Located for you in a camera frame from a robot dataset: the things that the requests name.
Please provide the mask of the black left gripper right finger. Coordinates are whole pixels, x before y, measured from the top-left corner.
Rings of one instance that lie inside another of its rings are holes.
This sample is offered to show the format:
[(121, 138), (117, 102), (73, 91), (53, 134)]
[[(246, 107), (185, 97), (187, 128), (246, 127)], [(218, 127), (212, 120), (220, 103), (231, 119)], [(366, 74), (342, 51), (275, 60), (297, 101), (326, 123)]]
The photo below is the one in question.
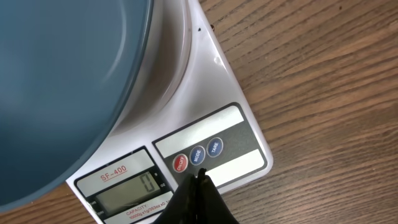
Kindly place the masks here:
[(197, 223), (239, 224), (204, 168), (197, 176)]

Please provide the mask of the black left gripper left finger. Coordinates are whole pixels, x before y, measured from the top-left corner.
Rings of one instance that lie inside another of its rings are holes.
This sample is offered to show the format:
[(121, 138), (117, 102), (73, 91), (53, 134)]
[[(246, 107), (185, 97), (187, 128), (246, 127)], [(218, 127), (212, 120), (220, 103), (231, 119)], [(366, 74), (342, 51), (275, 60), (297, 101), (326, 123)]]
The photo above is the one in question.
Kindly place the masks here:
[(197, 178), (188, 174), (153, 224), (195, 224)]

